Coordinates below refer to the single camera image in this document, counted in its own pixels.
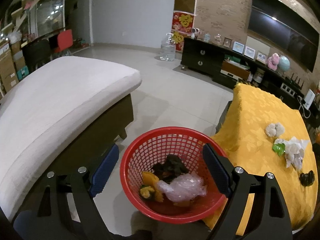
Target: framed photo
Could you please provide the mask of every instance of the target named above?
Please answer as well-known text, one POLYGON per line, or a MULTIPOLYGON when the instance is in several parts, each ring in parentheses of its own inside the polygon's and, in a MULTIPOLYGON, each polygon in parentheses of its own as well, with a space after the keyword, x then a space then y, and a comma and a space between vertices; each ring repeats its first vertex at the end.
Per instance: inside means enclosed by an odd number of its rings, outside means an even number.
POLYGON ((241 43, 239 43, 239 42, 237 42, 237 41, 235 41, 234 43, 233 43, 233 48, 232 48, 232 50, 234 50, 235 52, 238 52, 238 53, 243 53, 243 49, 244 49, 244 45, 243 44, 241 44, 241 43))
POLYGON ((224 38, 223 46, 230 48, 232 39, 224 38))
POLYGON ((252 49, 252 48, 250 48, 248 46, 245 46, 245 50, 244 50, 244 55, 245 56, 254 59, 254 54, 255 53, 256 53, 255 49, 252 49))
POLYGON ((267 55, 263 54, 262 52, 258 51, 257 60, 265 64, 267 62, 267 55))

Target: silver bolt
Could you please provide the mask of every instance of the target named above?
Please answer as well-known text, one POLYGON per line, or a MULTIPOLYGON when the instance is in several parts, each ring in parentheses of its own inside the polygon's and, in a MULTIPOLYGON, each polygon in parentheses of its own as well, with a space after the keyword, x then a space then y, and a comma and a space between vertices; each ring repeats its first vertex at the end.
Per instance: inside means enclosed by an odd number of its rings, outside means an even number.
POLYGON ((275 176, 274 176, 271 172, 268 172, 268 173, 267 173, 267 177, 268 177, 269 179, 273 179, 275 176))
POLYGON ((79 173, 85 173, 86 171, 87 171, 87 168, 83 166, 78 169, 79 173))
POLYGON ((236 173, 243 173, 243 169, 241 167, 235 168, 236 173))
POLYGON ((54 176, 54 172, 53 171, 49 171, 48 173, 47 173, 47 177, 48 178, 52 178, 54 176))

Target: basket rim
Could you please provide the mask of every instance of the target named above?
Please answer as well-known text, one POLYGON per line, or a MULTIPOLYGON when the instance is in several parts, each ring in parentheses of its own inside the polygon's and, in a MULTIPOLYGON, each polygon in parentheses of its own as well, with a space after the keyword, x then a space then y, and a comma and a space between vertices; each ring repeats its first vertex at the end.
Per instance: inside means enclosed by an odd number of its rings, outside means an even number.
POLYGON ((186 128, 186 127, 180 127, 180 126, 160 127, 160 128, 153 129, 153 130, 150 130, 148 132, 143 133, 142 135, 137 137, 132 143, 130 143, 130 145, 127 147, 127 149, 125 150, 124 155, 121 159, 121 163, 120 163, 120 181, 121 181, 121 185, 124 190, 124 193, 127 196, 127 198, 129 199, 129 201, 132 203, 132 205, 135 208, 137 208, 144 215, 146 215, 152 219, 161 221, 161 222, 172 223, 172 224, 185 224, 185 223, 194 222, 194 221, 197 221, 197 220, 200 220, 200 219, 203 219, 207 216, 212 215, 214 213, 214 211, 217 208, 219 208, 223 204, 223 202, 225 201, 225 199, 226 199, 225 195, 221 195, 219 200, 211 208, 207 209, 206 211, 204 211, 200 214, 193 215, 193 216, 190 216, 187 218, 173 218, 171 216, 166 216, 166 215, 156 213, 156 212, 151 211, 148 208, 144 207, 139 201, 136 200, 136 198, 131 193, 131 190, 129 188, 129 184, 126 179, 126 176, 127 176, 126 167, 128 166, 130 158, 131 158, 130 153, 137 146, 137 144, 140 145, 142 140, 143 140, 143 142, 145 142, 145 137, 149 137, 150 135, 152 135, 154 133, 158 133, 160 131, 166 131, 167 133, 169 133, 170 130, 179 130, 179 131, 181 131, 181 133, 183 133, 183 131, 192 132, 192 133, 196 133, 200 137, 205 137, 208 141, 210 141, 210 143, 215 148, 215 150, 217 150, 219 153, 221 153, 222 156, 227 157, 225 152, 221 149, 221 147, 214 140, 212 140, 209 136, 207 136, 199 131, 196 131, 196 130, 193 130, 190 128, 186 128))

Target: yellow furry cloth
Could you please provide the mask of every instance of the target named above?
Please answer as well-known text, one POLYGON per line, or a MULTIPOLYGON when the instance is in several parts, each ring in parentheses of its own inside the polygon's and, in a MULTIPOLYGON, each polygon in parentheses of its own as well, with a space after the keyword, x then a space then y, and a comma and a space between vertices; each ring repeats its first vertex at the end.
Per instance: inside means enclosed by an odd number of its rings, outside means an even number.
MULTIPOLYGON (((280 185, 287 204, 292 229, 304 226, 315 210, 318 191, 316 159, 311 143, 308 144, 302 164, 302 172, 313 170, 316 180, 310 187, 303 187, 298 172, 286 160, 272 151, 275 138, 268 137, 264 130, 270 123, 280 122, 285 133, 280 137, 290 140, 310 140, 300 113, 282 101, 258 88, 238 84, 234 89, 233 101, 220 131, 212 137, 225 151, 234 166, 243 167, 248 173, 264 176, 272 172, 280 185)), ((247 205, 237 234, 243 235, 252 208, 253 194, 247 205)), ((213 228, 226 202, 210 217, 204 219, 213 228)))

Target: television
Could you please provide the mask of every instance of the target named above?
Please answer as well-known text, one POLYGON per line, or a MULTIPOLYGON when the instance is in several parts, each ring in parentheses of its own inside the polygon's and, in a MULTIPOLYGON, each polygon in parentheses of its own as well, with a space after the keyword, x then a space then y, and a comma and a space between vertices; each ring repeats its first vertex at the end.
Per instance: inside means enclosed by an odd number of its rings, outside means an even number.
POLYGON ((252 0, 248 29, 272 41, 300 65, 313 71, 319 33, 279 0, 252 0))

